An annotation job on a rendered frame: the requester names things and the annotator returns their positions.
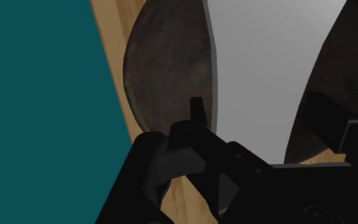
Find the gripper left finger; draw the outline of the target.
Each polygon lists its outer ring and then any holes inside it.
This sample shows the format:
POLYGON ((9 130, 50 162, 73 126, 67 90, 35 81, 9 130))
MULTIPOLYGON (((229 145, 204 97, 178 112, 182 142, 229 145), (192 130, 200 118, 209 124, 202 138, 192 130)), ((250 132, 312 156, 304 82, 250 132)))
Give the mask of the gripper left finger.
POLYGON ((95 224, 174 224, 161 210, 174 178, 186 176, 221 221, 239 191, 223 164, 224 141, 207 128, 201 97, 190 100, 190 120, 170 134, 144 132, 135 141, 95 224))

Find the dark brown round dish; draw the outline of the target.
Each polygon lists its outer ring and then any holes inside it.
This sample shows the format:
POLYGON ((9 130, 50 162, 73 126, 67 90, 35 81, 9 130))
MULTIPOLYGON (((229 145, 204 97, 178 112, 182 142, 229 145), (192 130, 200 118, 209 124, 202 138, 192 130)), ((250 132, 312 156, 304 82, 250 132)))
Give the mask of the dark brown round dish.
POLYGON ((346 0, 322 45, 296 113, 285 163, 301 163, 329 148, 303 121, 305 115, 335 138, 334 147, 340 145, 349 117, 335 112, 327 99, 358 113, 358 0, 346 0))
POLYGON ((212 58, 202 0, 146 0, 123 61, 125 94, 144 132, 168 134, 201 97, 212 116, 212 58))

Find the grey flat slab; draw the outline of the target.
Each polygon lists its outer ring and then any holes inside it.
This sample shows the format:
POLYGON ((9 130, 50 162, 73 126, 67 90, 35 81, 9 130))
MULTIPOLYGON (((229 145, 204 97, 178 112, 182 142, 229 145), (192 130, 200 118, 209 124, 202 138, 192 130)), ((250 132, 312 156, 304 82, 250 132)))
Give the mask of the grey flat slab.
POLYGON ((346 0, 203 0, 212 130, 281 164, 306 84, 346 0))

